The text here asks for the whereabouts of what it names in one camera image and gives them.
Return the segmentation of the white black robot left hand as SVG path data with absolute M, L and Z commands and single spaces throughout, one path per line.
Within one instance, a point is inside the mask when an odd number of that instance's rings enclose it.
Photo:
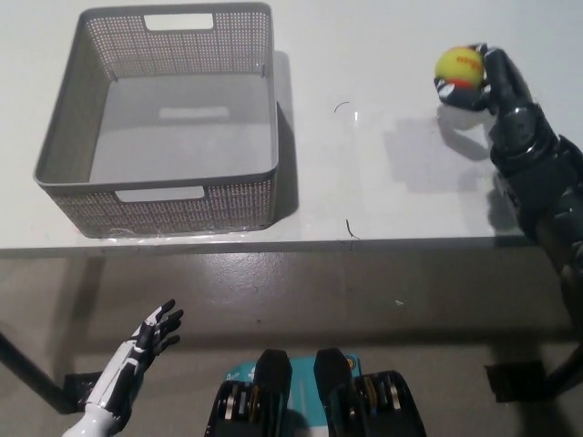
M 175 305 L 175 300 L 169 300 L 156 308 L 120 344 L 87 398 L 88 411 L 103 410 L 116 421 L 131 414 L 145 372 L 166 348 L 180 340 L 176 330 L 184 311 L 175 310 Z

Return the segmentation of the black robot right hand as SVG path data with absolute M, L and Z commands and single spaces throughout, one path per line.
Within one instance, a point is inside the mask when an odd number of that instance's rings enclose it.
M 435 64 L 434 86 L 444 105 L 495 118 L 490 156 L 505 177 L 553 151 L 557 136 L 504 49 L 478 43 L 446 50 Z

